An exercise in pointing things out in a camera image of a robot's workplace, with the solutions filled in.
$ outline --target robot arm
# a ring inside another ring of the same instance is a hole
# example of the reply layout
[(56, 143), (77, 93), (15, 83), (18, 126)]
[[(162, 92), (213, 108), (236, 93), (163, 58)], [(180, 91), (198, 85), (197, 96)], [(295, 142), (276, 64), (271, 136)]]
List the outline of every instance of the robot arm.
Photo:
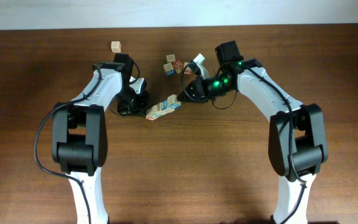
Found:
[[(248, 97), (270, 123), (268, 155), (280, 176), (277, 209), (271, 217), (272, 223), (306, 224), (310, 187), (321, 164), (328, 158), (322, 111), (315, 104), (305, 106), (285, 93), (267, 75), (260, 62), (256, 59), (244, 60), (234, 41), (221, 44), (215, 52), (221, 66), (218, 72), (222, 70), (222, 74), (214, 78), (196, 77), (178, 96), (178, 100), (206, 103), (232, 90)], [(288, 107), (277, 91), (262, 82), (262, 79), (271, 83), (288, 100), (293, 127), (305, 131), (302, 137), (295, 138), (293, 132), (291, 137), (295, 170), (306, 181), (305, 189), (290, 169)]]
[[(94, 67), (92, 80), (72, 101), (83, 101), (57, 111), (53, 116), (52, 157), (67, 176), (82, 183), (92, 223), (109, 223), (104, 208), (101, 169), (107, 158), (108, 142), (104, 112), (113, 98), (118, 100), (117, 112), (122, 116), (145, 116), (149, 94), (144, 78), (131, 77), (133, 60), (116, 54), (113, 62)], [(86, 134), (72, 134), (72, 129), (85, 127)], [(69, 179), (73, 189), (77, 224), (87, 224), (88, 209), (82, 189)]]

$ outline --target wooden table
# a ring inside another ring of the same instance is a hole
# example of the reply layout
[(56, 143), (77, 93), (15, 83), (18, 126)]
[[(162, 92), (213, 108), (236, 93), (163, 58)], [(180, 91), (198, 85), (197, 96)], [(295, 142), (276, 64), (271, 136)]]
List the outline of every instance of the wooden table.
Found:
[[(308, 220), (358, 223), (358, 24), (0, 31), (0, 223), (76, 222), (68, 181), (35, 165), (34, 134), (56, 102), (91, 80), (93, 63), (113, 60), (112, 40), (140, 66), (152, 103), (181, 92), (179, 76), (163, 73), (166, 55), (189, 61), (202, 53), (212, 72), (214, 48), (236, 40), (287, 93), (324, 111), (329, 159), (313, 184)], [(274, 212), (269, 124), (246, 97), (223, 111), (184, 103), (153, 122), (107, 112), (106, 124), (103, 198), (112, 221), (250, 222)], [(49, 122), (39, 156), (59, 170), (51, 133)]]

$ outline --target small wooden cube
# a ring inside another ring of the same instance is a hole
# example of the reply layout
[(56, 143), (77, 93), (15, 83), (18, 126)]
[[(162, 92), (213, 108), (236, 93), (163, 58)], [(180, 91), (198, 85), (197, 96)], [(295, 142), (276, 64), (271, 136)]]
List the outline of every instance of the small wooden cube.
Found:
[(119, 41), (111, 42), (111, 51), (113, 53), (121, 53), (121, 43)]
[(170, 76), (170, 75), (174, 75), (175, 74), (175, 69), (173, 68), (172, 64), (171, 63), (166, 63), (164, 65), (164, 71), (165, 71), (165, 74), (167, 76)]
[(173, 62), (175, 72), (181, 73), (181, 71), (183, 71), (183, 64), (184, 63), (181, 60), (176, 60), (175, 62)]
[(175, 62), (175, 55), (167, 55), (167, 62), (171, 63), (171, 62)]
[(186, 70), (185, 70), (185, 75), (191, 75), (191, 74), (192, 74), (192, 72), (191, 72), (190, 67), (187, 67)]

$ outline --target wooden block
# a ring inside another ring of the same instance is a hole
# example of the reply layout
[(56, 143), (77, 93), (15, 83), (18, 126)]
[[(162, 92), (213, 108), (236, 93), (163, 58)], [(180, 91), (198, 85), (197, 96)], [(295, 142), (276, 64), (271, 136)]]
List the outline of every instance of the wooden block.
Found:
[(167, 62), (171, 63), (171, 62), (175, 62), (175, 55), (167, 55)]
[[(188, 62), (185, 62), (185, 64), (183, 65), (183, 67), (186, 67), (186, 65), (189, 64)], [(189, 67), (186, 68), (185, 70), (185, 75), (191, 75), (192, 71)]]
[(167, 99), (167, 105), (168, 107), (170, 108), (173, 108), (173, 109), (178, 109), (180, 106), (181, 106), (181, 103), (180, 101), (177, 100), (177, 97), (176, 95), (170, 95)]
[(157, 109), (158, 109), (158, 106), (161, 107), (161, 111), (166, 112), (166, 113), (172, 113), (175, 111), (174, 108), (171, 108), (168, 106), (168, 100), (164, 100), (161, 103), (159, 103), (157, 105)]
[(156, 112), (157, 112), (157, 105), (154, 105), (150, 109), (147, 110), (146, 119), (153, 121), (153, 120), (159, 118), (160, 116), (155, 115)]
[(175, 69), (173, 68), (171, 63), (166, 63), (164, 65), (164, 72), (165, 72), (165, 74), (167, 76), (174, 75), (175, 74)]
[(181, 73), (181, 71), (183, 71), (183, 64), (184, 63), (181, 60), (176, 60), (172, 64), (173, 64), (173, 67), (175, 69), (175, 72)]
[(111, 51), (113, 53), (121, 53), (121, 43), (119, 41), (111, 42)]

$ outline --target black cable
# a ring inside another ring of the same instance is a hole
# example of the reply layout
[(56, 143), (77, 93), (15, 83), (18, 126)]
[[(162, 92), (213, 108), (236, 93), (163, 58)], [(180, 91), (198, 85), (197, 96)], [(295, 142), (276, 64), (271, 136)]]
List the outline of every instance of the black cable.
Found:
[(299, 193), (298, 200), (296, 201), (295, 206), (293, 207), (291, 213), (280, 224), (286, 223), (292, 216), (294, 216), (295, 212), (298, 210), (298, 208), (301, 204), (303, 193), (305, 192), (305, 189), (306, 189), (306, 184), (301, 184), (301, 192)]
[(132, 81), (132, 82), (129, 82), (129, 84), (131, 85), (131, 84), (134, 84), (138, 79), (139, 79), (139, 77), (140, 77), (140, 69), (139, 69), (139, 66), (137, 66), (137, 64), (134, 62), (134, 65), (136, 66), (136, 69), (137, 69), (137, 78), (134, 80), (134, 81)]
[(81, 101), (84, 101), (86, 100), (89, 96), (92, 95), (92, 93), (96, 90), (96, 88), (99, 86), (101, 80), (102, 80), (102, 73), (100, 71), (100, 68), (97, 67), (97, 65), (94, 65), (94, 68), (97, 69), (98, 73), (99, 73), (99, 77), (98, 77), (98, 82), (95, 84), (95, 86), (91, 89), (91, 91), (88, 93), (88, 94), (83, 94), (83, 97), (80, 98), (80, 99), (77, 99), (77, 100), (73, 100), (73, 101), (70, 101), (70, 102), (66, 102), (60, 106), (57, 106), (55, 107), (53, 110), (51, 110), (46, 116), (45, 118), (42, 120), (40, 126), (38, 127), (38, 130), (35, 134), (35, 139), (34, 139), (34, 159), (35, 159), (35, 163), (37, 164), (37, 166), (44, 172), (46, 172), (47, 174), (50, 174), (50, 175), (55, 175), (57, 177), (63, 177), (63, 178), (66, 178), (66, 179), (70, 179), (70, 180), (73, 180), (75, 181), (79, 186), (80, 186), (80, 189), (81, 189), (81, 193), (82, 193), (82, 196), (84, 197), (84, 201), (85, 201), (85, 205), (86, 205), (86, 210), (88, 212), (88, 221), (89, 221), (89, 224), (91, 224), (91, 210), (90, 210), (90, 205), (88, 203), (88, 199), (86, 198), (86, 195), (85, 195), (85, 191), (84, 191), (84, 187), (82, 185), (82, 182), (74, 177), (70, 177), (69, 175), (65, 175), (65, 174), (60, 174), (58, 172), (54, 172), (54, 171), (51, 171), (51, 170), (48, 170), (46, 169), (39, 161), (38, 159), (38, 154), (37, 154), (37, 147), (38, 147), (38, 138), (41, 134), (41, 130), (42, 128), (44, 127), (45, 123), (48, 121), (48, 119), (54, 115), (57, 111), (63, 109), (63, 108), (66, 108), (68, 106), (71, 106), (71, 105), (74, 105), (75, 103), (79, 103)]
[[(188, 63), (188, 64), (183, 68), (184, 71), (186, 70), (186, 68), (189, 66), (190, 63)], [(225, 62), (225, 63), (223, 63), (223, 64), (219, 67), (218, 72), (215, 74), (215, 77), (214, 77), (215, 80), (217, 79), (218, 74), (219, 74), (219, 72), (223, 69), (223, 67), (226, 66), (226, 65), (230, 65), (230, 64), (238, 64), (238, 62)], [(196, 99), (194, 99), (193, 97), (191, 97), (191, 96), (187, 93), (186, 88), (185, 88), (185, 73), (184, 73), (184, 72), (180, 75), (180, 83), (181, 83), (181, 88), (182, 88), (183, 92), (185, 93), (185, 95), (186, 95), (189, 99), (193, 100), (194, 102), (203, 102), (203, 103), (204, 103), (204, 100), (196, 100)]]
[(285, 105), (288, 108), (288, 122), (289, 122), (289, 135), (288, 135), (288, 151), (289, 151), (289, 160), (290, 160), (290, 169), (291, 171), (294, 173), (294, 176), (296, 177), (296, 179), (301, 182), (301, 191), (298, 197), (298, 200), (296, 201), (296, 204), (293, 208), (293, 210), (291, 211), (291, 213), (289, 214), (289, 216), (284, 219), (284, 221), (281, 222), (281, 224), (284, 224), (285, 222), (287, 222), (294, 214), (295, 212), (298, 210), (298, 207), (301, 203), (302, 200), (302, 196), (303, 193), (306, 189), (306, 181), (302, 180), (298, 173), (296, 172), (295, 169), (295, 164), (293, 162), (293, 150), (292, 150), (292, 135), (293, 135), (293, 112), (292, 112), (292, 108), (290, 105), (290, 102), (288, 99), (286, 99), (284, 97), (284, 95), (281, 93), (280, 90), (277, 89), (277, 87), (275, 87), (273, 84), (271, 84), (270, 82), (268, 82), (264, 77), (261, 77), (260, 75), (258, 75), (255, 71), (253, 71), (253, 69), (249, 68), (246, 65), (243, 65), (246, 69), (248, 69), (252, 74), (254, 74), (257, 78), (260, 79), (261, 82), (266, 83), (268, 86), (270, 86), (274, 91), (277, 92), (277, 94), (280, 96), (280, 98), (284, 101)]
[(231, 107), (231, 105), (233, 105), (234, 101), (236, 100), (237, 93), (238, 93), (238, 91), (236, 90), (236, 93), (234, 94), (234, 99), (233, 99), (233, 101), (231, 102), (231, 104), (230, 104), (229, 106), (227, 106), (227, 107), (225, 107), (225, 108), (218, 108), (218, 107), (216, 107), (215, 104), (214, 104), (214, 103), (215, 103), (215, 99), (212, 100), (212, 105), (213, 105), (216, 109), (218, 109), (218, 110), (226, 110), (226, 109), (228, 109), (229, 107)]
[[(190, 63), (188, 63), (188, 64), (183, 68), (183, 71), (186, 71), (186, 68), (189, 66)], [(184, 72), (182, 72), (181, 75), (180, 75), (180, 84), (181, 84), (181, 88), (182, 88), (183, 92), (185, 93), (185, 95), (186, 95), (189, 99), (193, 100), (194, 102), (203, 102), (203, 103), (204, 103), (204, 100), (196, 100), (196, 99), (194, 99), (193, 97), (191, 97), (191, 96), (187, 93), (186, 88), (185, 88), (185, 73), (184, 73)]]
[(112, 106), (110, 106), (109, 108), (110, 108), (110, 111), (111, 111), (113, 114), (115, 114), (115, 115), (117, 115), (117, 116), (121, 116), (121, 115), (117, 114), (111, 107), (112, 107)]

